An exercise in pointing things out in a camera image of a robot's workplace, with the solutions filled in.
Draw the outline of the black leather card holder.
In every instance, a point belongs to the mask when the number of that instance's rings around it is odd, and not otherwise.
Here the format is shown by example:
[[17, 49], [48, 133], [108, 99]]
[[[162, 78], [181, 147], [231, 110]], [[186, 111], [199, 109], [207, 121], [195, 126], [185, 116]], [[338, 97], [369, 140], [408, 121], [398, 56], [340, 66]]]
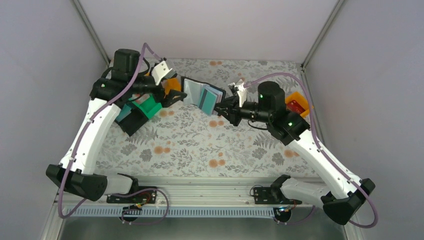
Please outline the black leather card holder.
[[[187, 94], [187, 97], [183, 99], [183, 104], [184, 105], [194, 105], [194, 106], [198, 107], [202, 89], [206, 86], [211, 87], [218, 92], [219, 97], [218, 97], [216, 103], [221, 102], [226, 97], [226, 91], [223, 90], [222, 88], [219, 88], [219, 87], [212, 85], [210, 83], [207, 83], [207, 82], [202, 82], [202, 81], [194, 80], [194, 79], [189, 78], [189, 77], [182, 76], [181, 77], [182, 91]], [[213, 110], [212, 115], [217, 116], [217, 113]]]

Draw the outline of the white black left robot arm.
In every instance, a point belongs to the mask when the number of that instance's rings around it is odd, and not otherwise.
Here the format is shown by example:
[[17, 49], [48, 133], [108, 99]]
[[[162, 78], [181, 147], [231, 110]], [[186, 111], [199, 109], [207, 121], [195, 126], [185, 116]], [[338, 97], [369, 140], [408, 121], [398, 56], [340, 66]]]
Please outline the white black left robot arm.
[[150, 95], [152, 101], [169, 107], [186, 94], [178, 90], [166, 92], [162, 82], [176, 75], [165, 57], [157, 57], [150, 65], [143, 52], [120, 48], [113, 63], [93, 84], [88, 108], [78, 133], [58, 164], [50, 164], [46, 176], [64, 193], [97, 201], [105, 195], [119, 195], [131, 203], [139, 197], [138, 180], [118, 173], [96, 174], [96, 161], [109, 129], [125, 107], [129, 114], [119, 124], [127, 134], [137, 131], [148, 120], [145, 110], [134, 105], [134, 95]]

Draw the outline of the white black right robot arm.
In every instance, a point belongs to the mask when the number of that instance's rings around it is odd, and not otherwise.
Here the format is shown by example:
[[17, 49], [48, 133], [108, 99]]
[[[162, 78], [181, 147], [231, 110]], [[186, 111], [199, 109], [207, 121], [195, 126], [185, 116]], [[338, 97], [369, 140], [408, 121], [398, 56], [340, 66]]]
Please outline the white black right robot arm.
[[214, 107], [232, 125], [241, 120], [260, 122], [272, 137], [302, 157], [324, 181], [325, 185], [302, 182], [283, 174], [270, 185], [274, 202], [301, 201], [324, 211], [335, 223], [346, 225], [359, 208], [369, 200], [375, 184], [349, 171], [315, 136], [310, 124], [286, 107], [285, 92], [276, 82], [258, 85], [258, 101], [246, 101], [240, 85], [232, 85], [233, 96]]

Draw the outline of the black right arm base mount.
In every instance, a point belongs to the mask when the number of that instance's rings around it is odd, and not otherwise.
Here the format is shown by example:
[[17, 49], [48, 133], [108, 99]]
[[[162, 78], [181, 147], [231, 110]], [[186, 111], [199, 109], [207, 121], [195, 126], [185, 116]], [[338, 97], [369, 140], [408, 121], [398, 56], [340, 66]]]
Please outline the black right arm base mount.
[[297, 205], [302, 201], [288, 199], [281, 192], [274, 191], [271, 187], [254, 185], [249, 190], [249, 195], [253, 197], [256, 205]]

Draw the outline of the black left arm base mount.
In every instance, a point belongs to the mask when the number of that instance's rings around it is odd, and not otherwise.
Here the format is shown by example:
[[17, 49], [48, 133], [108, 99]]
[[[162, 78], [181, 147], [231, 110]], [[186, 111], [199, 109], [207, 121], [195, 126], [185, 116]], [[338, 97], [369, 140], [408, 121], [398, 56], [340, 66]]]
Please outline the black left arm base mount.
[[156, 186], [138, 186], [130, 190], [129, 193], [114, 193], [108, 195], [106, 202], [108, 204], [154, 204], [158, 194]]

